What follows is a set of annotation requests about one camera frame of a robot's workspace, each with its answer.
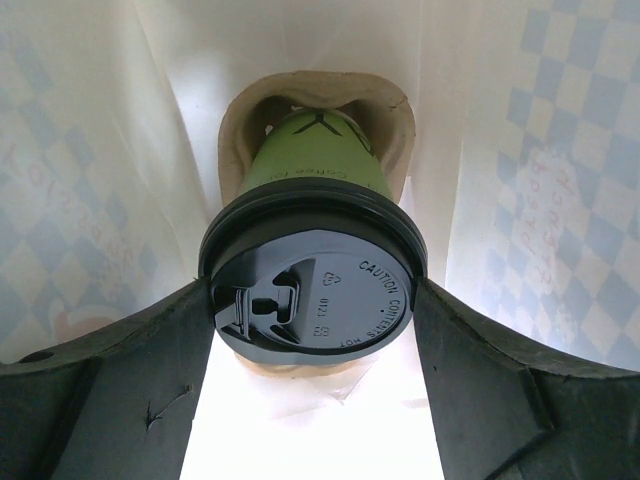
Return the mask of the green paper coffee cup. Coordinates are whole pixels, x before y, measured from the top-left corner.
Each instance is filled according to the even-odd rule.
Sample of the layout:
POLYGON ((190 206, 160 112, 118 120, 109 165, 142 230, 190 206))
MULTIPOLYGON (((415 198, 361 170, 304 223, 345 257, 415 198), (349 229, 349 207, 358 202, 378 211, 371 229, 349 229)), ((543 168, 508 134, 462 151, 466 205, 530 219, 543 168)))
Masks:
POLYGON ((258 149, 239 192, 302 177, 346 181, 392 197, 368 137, 338 111, 298 110, 285 117, 258 149))

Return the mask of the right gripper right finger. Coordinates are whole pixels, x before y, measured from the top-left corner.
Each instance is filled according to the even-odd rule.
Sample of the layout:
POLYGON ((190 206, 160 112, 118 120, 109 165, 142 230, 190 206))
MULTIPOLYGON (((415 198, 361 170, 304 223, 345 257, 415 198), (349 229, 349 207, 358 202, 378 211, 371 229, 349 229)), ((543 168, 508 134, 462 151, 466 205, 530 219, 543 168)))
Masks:
POLYGON ((474 311, 429 280, 414 328, 448 479, 635 479, 639 376, 474 311))

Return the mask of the brown pulp cup carrier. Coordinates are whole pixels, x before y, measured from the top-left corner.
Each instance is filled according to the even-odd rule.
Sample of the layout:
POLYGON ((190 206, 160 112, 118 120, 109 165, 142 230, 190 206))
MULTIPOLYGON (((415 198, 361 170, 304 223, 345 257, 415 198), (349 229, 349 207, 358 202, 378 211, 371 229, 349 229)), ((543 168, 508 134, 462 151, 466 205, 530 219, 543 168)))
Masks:
MULTIPOLYGON (((390 183, 392 197, 387 199, 400 207, 415 141, 414 114, 406 94, 393 82, 372 74, 298 71, 260 79, 229 105, 218 135, 218 173, 223 209, 243 194, 265 185, 337 183, 348 188, 370 190, 346 181, 302 177, 267 183, 243 194, 239 192, 241 182, 266 136, 285 117, 298 110, 332 110, 351 118, 368 137, 390 183)), ((244 359, 258 368, 278 374, 297 370, 303 375, 314 375, 334 371, 361 358, 316 366, 267 365, 244 359)))

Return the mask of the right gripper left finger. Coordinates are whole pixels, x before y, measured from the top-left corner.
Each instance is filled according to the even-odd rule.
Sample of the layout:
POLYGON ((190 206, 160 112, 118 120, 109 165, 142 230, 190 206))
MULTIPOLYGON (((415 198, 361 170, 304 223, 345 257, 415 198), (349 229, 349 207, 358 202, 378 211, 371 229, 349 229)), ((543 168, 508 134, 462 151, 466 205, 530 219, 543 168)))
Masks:
POLYGON ((179 478, 213 336, 202 278, 2 365, 2 478, 179 478))

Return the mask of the black coffee cup lid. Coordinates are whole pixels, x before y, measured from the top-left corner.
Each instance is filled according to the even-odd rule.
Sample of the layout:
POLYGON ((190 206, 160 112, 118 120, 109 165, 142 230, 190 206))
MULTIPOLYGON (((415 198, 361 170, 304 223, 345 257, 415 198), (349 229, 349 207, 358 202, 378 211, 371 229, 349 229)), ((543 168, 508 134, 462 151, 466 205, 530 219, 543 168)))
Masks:
POLYGON ((240 356, 267 365, 332 365, 393 342, 427 273, 424 240, 370 190, 265 185, 225 207, 200 248, 214 325, 240 356))

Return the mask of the paper takeout bag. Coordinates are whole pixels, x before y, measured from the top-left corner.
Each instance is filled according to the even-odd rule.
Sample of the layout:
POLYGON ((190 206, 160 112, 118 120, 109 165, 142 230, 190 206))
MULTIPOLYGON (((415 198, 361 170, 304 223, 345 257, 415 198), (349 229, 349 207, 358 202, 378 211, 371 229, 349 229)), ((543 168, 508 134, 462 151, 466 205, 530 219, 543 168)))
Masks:
MULTIPOLYGON (((223 117, 298 71, 406 94, 419 282, 639 376, 635 1, 3 2, 1 367, 205 278, 223 117)), ((448 479, 414 312, 371 355, 278 374, 221 339, 212 300, 177 479, 448 479)))

